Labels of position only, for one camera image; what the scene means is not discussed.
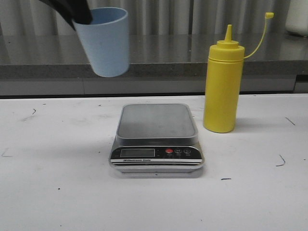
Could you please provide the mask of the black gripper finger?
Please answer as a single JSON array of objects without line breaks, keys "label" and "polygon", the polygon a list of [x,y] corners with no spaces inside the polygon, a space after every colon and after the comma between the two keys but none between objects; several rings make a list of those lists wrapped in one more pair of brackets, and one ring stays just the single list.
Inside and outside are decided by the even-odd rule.
[{"label": "black gripper finger", "polygon": [[92,14],[86,0],[40,0],[52,9],[57,11],[60,16],[75,31],[74,23],[89,25],[92,21]]}]

